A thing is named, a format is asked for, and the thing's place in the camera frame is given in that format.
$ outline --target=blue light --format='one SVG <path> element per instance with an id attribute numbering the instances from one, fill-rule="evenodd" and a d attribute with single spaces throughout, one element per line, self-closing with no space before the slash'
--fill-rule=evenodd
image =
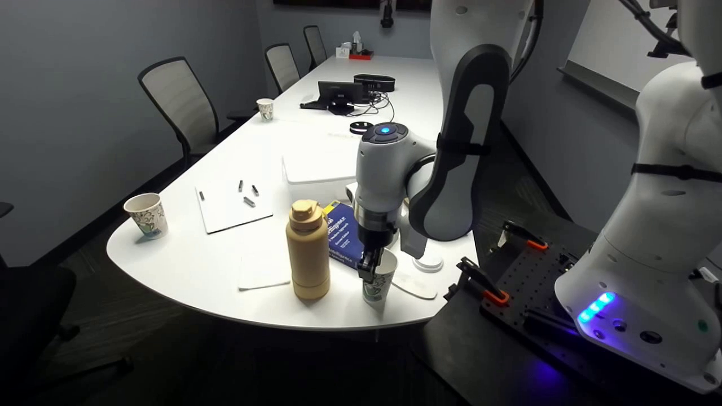
<path id="1" fill-rule="evenodd" d="M 584 325 L 589 322 L 591 319 L 597 319 L 599 313 L 606 311 L 606 308 L 610 308 L 610 302 L 615 302 L 615 294 L 602 294 L 599 301 L 593 301 L 581 316 L 578 321 Z"/>

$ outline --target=tan bottle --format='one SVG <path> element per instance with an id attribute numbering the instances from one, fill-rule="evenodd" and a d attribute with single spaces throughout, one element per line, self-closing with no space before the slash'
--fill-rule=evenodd
<path id="1" fill-rule="evenodd" d="M 300 301 L 318 301 L 329 291 L 329 225 L 316 200 L 295 200 L 286 241 L 294 291 Z"/>

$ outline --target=conference table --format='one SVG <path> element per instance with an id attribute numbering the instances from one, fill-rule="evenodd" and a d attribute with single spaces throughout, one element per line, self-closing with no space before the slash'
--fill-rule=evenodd
<path id="1" fill-rule="evenodd" d="M 352 81 L 355 74 L 396 76 L 393 108 L 342 118 L 300 108 L 318 97 L 318 81 Z M 459 241 L 430 241 L 427 254 L 442 268 L 425 274 L 390 244 L 399 266 L 396 277 L 432 287 L 436 297 L 418 297 L 397 287 L 384 308 L 371 308 L 355 268 L 334 263 L 333 288 L 303 302 L 289 285 L 286 217 L 295 199 L 342 200 L 355 181 L 360 136 L 352 123 L 396 119 L 422 143 L 434 143 L 442 124 L 442 90 L 432 60 L 374 57 L 329 60 L 274 104 L 274 119 L 250 118 L 203 160 L 160 191 L 169 230 L 142 238 L 129 220 L 108 240 L 106 254 L 119 270 L 148 288 L 211 316 L 286 329 L 379 329 L 434 319 L 445 308 L 446 287 L 459 279 L 459 259 L 476 258 L 472 233 Z M 222 233 L 205 233 L 198 186 L 252 182 L 267 199 L 267 220 Z"/>

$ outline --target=white table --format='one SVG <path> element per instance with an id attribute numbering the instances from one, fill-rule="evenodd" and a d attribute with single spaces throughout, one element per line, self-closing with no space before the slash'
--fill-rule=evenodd
<path id="1" fill-rule="evenodd" d="M 441 83 L 430 60 L 386 60 L 374 61 L 327 61 L 294 89 L 275 99 L 275 119 L 263 123 L 260 116 L 238 129 L 223 145 L 211 151 L 187 173 L 163 191 L 169 230 L 159 240 L 142 240 L 134 222 L 124 222 L 108 240 L 108 258 L 134 279 L 152 291 L 194 308 L 198 311 L 295 329 L 374 329 L 427 321 L 445 304 L 445 291 L 457 282 L 457 263 L 475 256 L 472 238 L 434 244 L 430 250 L 445 259 L 441 274 L 422 274 L 413 259 L 397 250 L 397 276 L 418 277 L 439 288 L 436 301 L 419 301 L 399 288 L 390 288 L 386 308 L 373 310 L 364 302 L 356 270 L 333 259 L 333 288 L 318 302 L 300 302 L 292 285 L 240 291 L 252 277 L 289 279 L 289 256 L 285 225 L 292 207 L 292 191 L 282 164 L 289 151 L 303 153 L 318 150 L 318 141 L 360 143 L 347 126 L 355 119 L 384 123 L 390 111 L 367 118 L 338 118 L 325 111 L 303 111 L 300 101 L 318 96 L 318 80 L 352 81 L 356 73 L 390 74 L 397 93 L 390 93 L 396 119 L 404 123 L 418 138 L 434 141 L 441 113 Z M 214 178 L 252 176 L 265 194 L 274 197 L 274 217 L 240 225 L 220 235 L 205 235 L 196 186 Z M 329 197 L 343 197 L 347 178 L 322 182 Z"/>

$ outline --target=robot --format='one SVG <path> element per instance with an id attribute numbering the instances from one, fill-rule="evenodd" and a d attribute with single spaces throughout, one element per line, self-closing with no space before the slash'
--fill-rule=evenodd
<path id="1" fill-rule="evenodd" d="M 621 2 L 651 26 L 637 0 Z M 663 71 L 644 89 L 630 188 L 591 250 L 555 282 L 555 297 L 586 340 L 709 393 L 722 381 L 721 321 L 688 276 L 722 240 L 722 47 L 716 37 L 722 2 L 652 4 L 679 10 L 681 44 L 665 44 L 696 61 Z M 472 230 L 485 141 L 524 65 L 529 21 L 539 13 L 542 0 L 434 2 L 432 49 L 445 124 L 436 151 L 396 123 L 364 136 L 352 191 L 366 246 L 362 277 L 374 277 L 404 223 L 436 241 Z"/>

